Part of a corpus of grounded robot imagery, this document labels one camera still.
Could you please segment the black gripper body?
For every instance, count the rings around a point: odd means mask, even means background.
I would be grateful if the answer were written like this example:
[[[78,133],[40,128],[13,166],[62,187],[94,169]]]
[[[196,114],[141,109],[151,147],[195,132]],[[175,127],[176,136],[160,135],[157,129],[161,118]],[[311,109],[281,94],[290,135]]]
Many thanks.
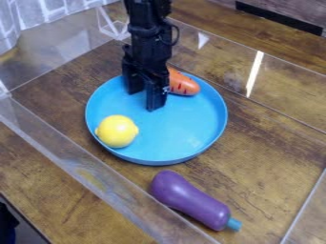
[[[128,26],[131,43],[123,46],[123,64],[132,65],[144,80],[149,75],[168,77],[167,61],[172,56],[172,26],[151,28]]]

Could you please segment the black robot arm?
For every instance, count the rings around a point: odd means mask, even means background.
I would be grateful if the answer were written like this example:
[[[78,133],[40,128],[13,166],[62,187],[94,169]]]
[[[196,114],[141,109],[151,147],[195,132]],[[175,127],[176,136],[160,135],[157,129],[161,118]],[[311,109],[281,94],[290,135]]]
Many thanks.
[[[129,94],[147,92],[147,110],[165,105],[169,90],[167,61],[179,39],[179,28],[167,20],[172,0],[123,0],[128,14],[121,76]]]

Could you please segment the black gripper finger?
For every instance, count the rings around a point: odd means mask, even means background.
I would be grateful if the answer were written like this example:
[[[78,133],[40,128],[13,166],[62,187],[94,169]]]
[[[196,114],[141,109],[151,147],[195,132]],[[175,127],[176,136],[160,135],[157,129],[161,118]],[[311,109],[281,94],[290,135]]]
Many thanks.
[[[129,94],[140,92],[144,89],[144,80],[140,71],[129,64],[121,64],[121,76],[125,90]]]
[[[169,89],[169,79],[167,76],[149,75],[145,78],[147,110],[149,112],[165,105]]]

